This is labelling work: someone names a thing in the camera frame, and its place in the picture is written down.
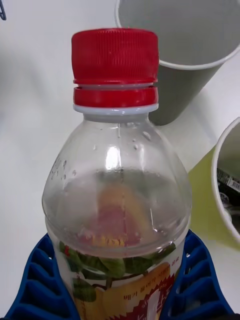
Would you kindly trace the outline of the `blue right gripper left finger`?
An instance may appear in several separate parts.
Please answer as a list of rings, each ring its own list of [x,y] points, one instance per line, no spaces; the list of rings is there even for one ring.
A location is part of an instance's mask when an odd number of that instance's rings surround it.
[[[18,293],[5,320],[79,320],[60,277],[49,236],[36,244],[26,262]]]

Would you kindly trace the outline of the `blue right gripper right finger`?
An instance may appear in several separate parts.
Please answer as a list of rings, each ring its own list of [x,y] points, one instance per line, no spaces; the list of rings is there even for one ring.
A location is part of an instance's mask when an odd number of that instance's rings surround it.
[[[191,230],[175,283],[164,303],[161,320],[215,320],[233,315],[218,282],[211,255]]]

